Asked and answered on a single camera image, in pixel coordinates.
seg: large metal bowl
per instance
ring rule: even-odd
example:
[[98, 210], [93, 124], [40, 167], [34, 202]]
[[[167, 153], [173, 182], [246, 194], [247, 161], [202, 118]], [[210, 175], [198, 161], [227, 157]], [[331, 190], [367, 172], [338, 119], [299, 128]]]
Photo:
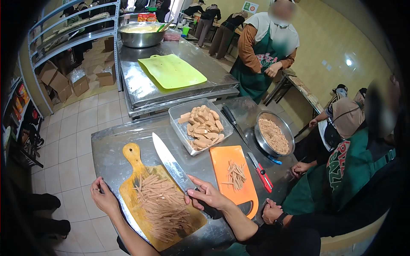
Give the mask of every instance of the large metal bowl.
[[169, 27], [162, 32], [149, 32], [149, 33], [127, 33], [123, 32], [124, 29], [130, 27], [145, 27], [149, 25], [159, 25], [161, 26], [162, 23], [156, 22], [134, 22], [118, 28], [118, 32], [121, 36], [121, 41], [123, 45], [132, 47], [132, 48], [145, 48], [151, 47], [154, 45], [159, 44], [162, 39], [164, 39], [165, 31], [169, 29]]
[[[284, 134], [286, 140], [288, 141], [289, 145], [289, 152], [288, 154], [279, 154], [276, 152], [271, 146], [269, 146], [268, 142], [266, 139], [263, 137], [262, 133], [260, 132], [259, 129], [259, 119], [267, 119], [275, 123], [280, 129], [280, 131]], [[289, 126], [283, 119], [281, 119], [279, 116], [275, 115], [274, 113], [270, 111], [261, 111], [257, 118], [256, 118], [256, 124], [255, 124], [255, 137], [256, 141], [258, 142], [259, 146], [269, 155], [272, 155], [273, 157], [279, 157], [279, 156], [289, 156], [293, 154], [293, 151], [295, 150], [295, 139], [293, 138], [292, 132], [289, 129]]]

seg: orange cutting board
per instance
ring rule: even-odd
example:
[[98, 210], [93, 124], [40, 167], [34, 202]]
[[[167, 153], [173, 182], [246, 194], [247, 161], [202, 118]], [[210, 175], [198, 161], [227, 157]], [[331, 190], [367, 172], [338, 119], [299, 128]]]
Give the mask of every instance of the orange cutting board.
[[[252, 177], [249, 172], [248, 165], [246, 164], [244, 152], [241, 146], [229, 146], [229, 147], [212, 147], [210, 149], [212, 163], [214, 165], [216, 181], [218, 183], [219, 191], [231, 199], [236, 205], [240, 205], [246, 202], [252, 202], [252, 209], [246, 215], [249, 219], [252, 219], [258, 210], [259, 201], [257, 199], [255, 187], [253, 185]], [[232, 160], [237, 165], [244, 167], [244, 174], [246, 181], [241, 190], [234, 190], [233, 185], [222, 184], [222, 182], [228, 181], [228, 167], [229, 161]]]
[[137, 144], [128, 143], [127, 145], [125, 145], [123, 148], [123, 154], [125, 158], [130, 162], [133, 168], [133, 172], [131, 176], [120, 186], [120, 194], [126, 206], [130, 210], [131, 215], [137, 222], [139, 228], [142, 230], [148, 241], [150, 241], [150, 243], [157, 251], [163, 251], [168, 247], [171, 247], [172, 245], [178, 243], [184, 237], [189, 236], [207, 223], [206, 217], [199, 210], [195, 209], [192, 205], [188, 205], [187, 211], [190, 214], [188, 222], [192, 227], [190, 227], [189, 229], [179, 229], [178, 233], [174, 235], [174, 237], [172, 237], [172, 242], [163, 242], [152, 236], [149, 232], [151, 230], [151, 223], [144, 217], [145, 215], [147, 215], [147, 212], [139, 206], [137, 192], [132, 188], [139, 186], [140, 175], [142, 175], [143, 178], [146, 178], [151, 174], [155, 174], [159, 176], [160, 179], [168, 178], [170, 181], [173, 181], [173, 179], [171, 178], [171, 176], [169, 176], [168, 171], [163, 165], [145, 166], [141, 162], [140, 149]]

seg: green cutting board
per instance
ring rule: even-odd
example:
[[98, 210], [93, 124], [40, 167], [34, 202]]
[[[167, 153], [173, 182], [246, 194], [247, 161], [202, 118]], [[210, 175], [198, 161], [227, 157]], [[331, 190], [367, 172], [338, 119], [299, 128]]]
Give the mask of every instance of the green cutting board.
[[145, 66], [145, 72], [148, 71], [165, 89], [182, 88], [207, 81], [201, 72], [175, 54], [153, 55], [138, 61]]

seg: knife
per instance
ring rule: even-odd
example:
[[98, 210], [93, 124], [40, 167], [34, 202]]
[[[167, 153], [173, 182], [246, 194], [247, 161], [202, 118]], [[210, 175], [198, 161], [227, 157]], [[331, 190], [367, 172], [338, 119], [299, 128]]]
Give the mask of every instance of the knife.
[[239, 135], [241, 136], [242, 140], [245, 142], [245, 144], [251, 148], [249, 146], [248, 140], [245, 137], [244, 132], [242, 131], [241, 127], [239, 126], [238, 123], [236, 123], [236, 119], [233, 116], [232, 112], [230, 111], [230, 109], [227, 106], [223, 106], [222, 107], [223, 112], [225, 113], [227, 119], [229, 120], [229, 122], [231, 122], [233, 124], [233, 126], [235, 126], [235, 129], [238, 131]]
[[[164, 142], [162, 142], [162, 140], [155, 133], [153, 133], [153, 142], [159, 158], [161, 159], [168, 173], [174, 179], [175, 183], [181, 188], [181, 190], [186, 195], [188, 195], [188, 189], [195, 189], [196, 191], [199, 191], [198, 187], [187, 176], [187, 174], [175, 160], [171, 152], [168, 150]], [[204, 207], [204, 212], [211, 216], [212, 219], [217, 220], [222, 218], [222, 213], [220, 211], [213, 207], [210, 207], [202, 200], [197, 200], [198, 203], [200, 203]]]

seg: ground meat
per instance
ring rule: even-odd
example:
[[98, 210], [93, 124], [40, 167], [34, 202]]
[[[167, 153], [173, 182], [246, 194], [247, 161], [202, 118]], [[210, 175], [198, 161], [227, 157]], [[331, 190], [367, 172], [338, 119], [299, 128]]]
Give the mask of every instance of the ground meat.
[[276, 152], [286, 155], [289, 152], [289, 144], [279, 127], [274, 122], [261, 118], [259, 119], [259, 129], [269, 146]]

